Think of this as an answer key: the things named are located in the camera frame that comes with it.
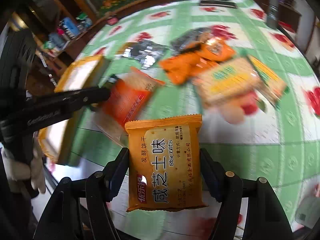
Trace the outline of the white gloved left hand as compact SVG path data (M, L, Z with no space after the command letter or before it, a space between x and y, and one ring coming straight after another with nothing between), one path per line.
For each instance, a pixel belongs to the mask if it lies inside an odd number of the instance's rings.
M23 181L31 180L33 190L38 190L41 194L46 192L46 181L43 172L42 150L37 141L34 140L33 159L30 165L21 163L9 157L9 153L1 144L1 156L5 173L7 176L10 191L13 193L21 192Z

